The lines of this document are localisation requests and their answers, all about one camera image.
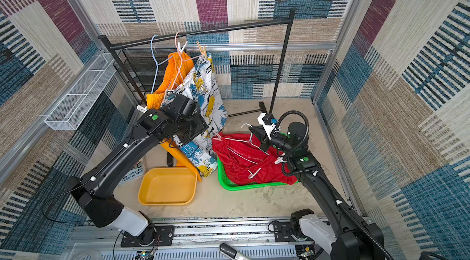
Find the white plastic hanger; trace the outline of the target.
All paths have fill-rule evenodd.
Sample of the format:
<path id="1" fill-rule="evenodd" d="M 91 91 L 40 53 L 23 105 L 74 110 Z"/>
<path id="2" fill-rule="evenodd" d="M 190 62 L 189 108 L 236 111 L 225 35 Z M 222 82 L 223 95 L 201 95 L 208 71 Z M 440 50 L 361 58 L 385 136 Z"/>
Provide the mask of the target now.
<path id="1" fill-rule="evenodd" d="M 219 155 L 227 177 L 236 185 L 265 184 L 275 180 L 274 152 L 264 152 L 252 133 L 222 136 Z"/>

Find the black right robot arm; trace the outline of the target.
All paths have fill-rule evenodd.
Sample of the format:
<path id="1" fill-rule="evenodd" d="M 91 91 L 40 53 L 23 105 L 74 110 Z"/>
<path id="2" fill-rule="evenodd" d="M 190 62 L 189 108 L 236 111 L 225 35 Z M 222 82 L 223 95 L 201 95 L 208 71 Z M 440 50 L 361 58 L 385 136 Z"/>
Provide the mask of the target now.
<path id="1" fill-rule="evenodd" d="M 283 152 L 282 171 L 295 177 L 314 197 L 328 222 L 314 219 L 313 214 L 298 212 L 297 228 L 314 240 L 333 260 L 390 260 L 384 247 L 384 235 L 375 223 L 367 223 L 340 195 L 327 178 L 319 161 L 308 149 L 308 126 L 290 124 L 286 135 L 269 137 L 266 126 L 250 126 L 262 150 Z"/>

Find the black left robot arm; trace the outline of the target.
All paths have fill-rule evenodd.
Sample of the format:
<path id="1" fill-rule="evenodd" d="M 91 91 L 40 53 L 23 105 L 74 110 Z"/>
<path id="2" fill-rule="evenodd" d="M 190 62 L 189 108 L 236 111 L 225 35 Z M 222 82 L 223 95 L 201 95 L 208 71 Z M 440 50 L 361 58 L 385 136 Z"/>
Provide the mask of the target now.
<path id="1" fill-rule="evenodd" d="M 177 95 L 159 109 L 148 109 L 136 121 L 130 135 L 102 162 L 81 177 L 67 180 L 67 191 L 96 227 L 113 226 L 148 246 L 157 237 L 153 222 L 141 212 L 123 205 L 113 192 L 152 148 L 175 136 L 182 144 L 187 144 L 206 129 L 208 125 L 199 104 L 184 95 Z"/>

